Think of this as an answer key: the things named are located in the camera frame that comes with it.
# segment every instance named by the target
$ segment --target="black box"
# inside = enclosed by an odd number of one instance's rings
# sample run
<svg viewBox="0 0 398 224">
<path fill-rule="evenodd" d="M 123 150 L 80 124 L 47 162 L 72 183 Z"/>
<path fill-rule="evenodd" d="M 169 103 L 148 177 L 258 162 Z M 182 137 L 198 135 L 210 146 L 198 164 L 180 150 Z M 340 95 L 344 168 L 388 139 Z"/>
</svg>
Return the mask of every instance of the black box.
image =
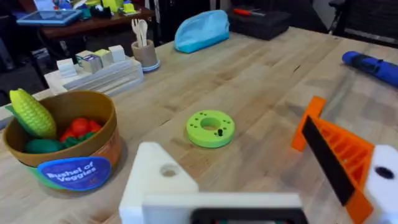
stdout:
<svg viewBox="0 0 398 224">
<path fill-rule="evenodd" d="M 239 34 L 271 40 L 289 28 L 290 14 L 287 12 L 271 11 L 261 16 L 241 16 L 228 12 L 229 30 Z"/>
</svg>

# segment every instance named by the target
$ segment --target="yellow corn cob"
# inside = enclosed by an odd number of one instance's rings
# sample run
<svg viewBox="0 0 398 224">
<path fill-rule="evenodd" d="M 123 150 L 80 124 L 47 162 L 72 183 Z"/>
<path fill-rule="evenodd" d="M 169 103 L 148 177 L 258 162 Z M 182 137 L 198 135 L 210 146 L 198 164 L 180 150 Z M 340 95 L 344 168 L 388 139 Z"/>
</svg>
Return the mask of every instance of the yellow corn cob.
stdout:
<svg viewBox="0 0 398 224">
<path fill-rule="evenodd" d="M 21 119 L 42 138 L 55 138 L 57 128 L 55 121 L 47 109 L 25 90 L 11 90 L 12 107 Z"/>
</svg>

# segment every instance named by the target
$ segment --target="small white box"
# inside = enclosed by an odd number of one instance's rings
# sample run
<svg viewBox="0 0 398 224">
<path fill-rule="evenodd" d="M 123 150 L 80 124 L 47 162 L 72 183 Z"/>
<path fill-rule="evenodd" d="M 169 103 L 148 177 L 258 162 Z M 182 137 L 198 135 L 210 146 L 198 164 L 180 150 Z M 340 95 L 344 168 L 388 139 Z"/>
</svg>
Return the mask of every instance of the small white box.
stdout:
<svg viewBox="0 0 398 224">
<path fill-rule="evenodd" d="M 113 62 L 121 62 L 126 59 L 124 49 L 121 45 L 109 47 L 109 50 L 112 52 Z"/>
<path fill-rule="evenodd" d="M 87 55 L 81 60 L 83 69 L 88 73 L 96 73 L 102 69 L 101 59 L 97 55 Z"/>
<path fill-rule="evenodd" d="M 71 58 L 57 61 L 57 67 L 62 77 L 72 77 L 77 75 L 73 60 Z"/>
<path fill-rule="evenodd" d="M 87 55 L 91 55 L 91 54 L 93 54 L 93 52 L 91 52 L 89 50 L 84 50 L 84 51 L 76 54 L 76 60 L 80 67 L 83 68 L 83 65 L 81 64 L 81 60 L 83 59 L 83 57 L 86 57 Z"/>
<path fill-rule="evenodd" d="M 96 52 L 94 52 L 94 54 L 100 57 L 103 67 L 108 67 L 114 63 L 112 52 L 108 50 L 97 50 Z"/>
</svg>

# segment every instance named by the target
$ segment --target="orange 3d printed part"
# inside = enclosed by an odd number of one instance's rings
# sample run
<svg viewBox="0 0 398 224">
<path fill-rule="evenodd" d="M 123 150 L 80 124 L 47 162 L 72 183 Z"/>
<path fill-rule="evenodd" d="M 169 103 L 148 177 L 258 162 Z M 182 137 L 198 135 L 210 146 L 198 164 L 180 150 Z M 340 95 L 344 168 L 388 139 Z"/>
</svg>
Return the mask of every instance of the orange 3d printed part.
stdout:
<svg viewBox="0 0 398 224">
<path fill-rule="evenodd" d="M 292 147 L 303 151 L 305 142 L 354 223 L 363 223 L 373 206 L 364 185 L 374 145 L 355 134 L 319 118 L 325 100 L 314 96 L 297 127 Z"/>
</svg>

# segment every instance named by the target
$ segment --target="tablet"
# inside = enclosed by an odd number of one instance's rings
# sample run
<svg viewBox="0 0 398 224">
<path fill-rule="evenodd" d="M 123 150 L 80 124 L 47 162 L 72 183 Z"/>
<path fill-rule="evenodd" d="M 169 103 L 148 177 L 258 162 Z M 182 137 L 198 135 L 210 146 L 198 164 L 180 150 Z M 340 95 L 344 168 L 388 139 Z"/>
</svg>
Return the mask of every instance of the tablet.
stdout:
<svg viewBox="0 0 398 224">
<path fill-rule="evenodd" d="M 35 11 L 18 19 L 17 23 L 22 26 L 67 26 L 77 20 L 81 14 L 81 10 Z"/>
</svg>

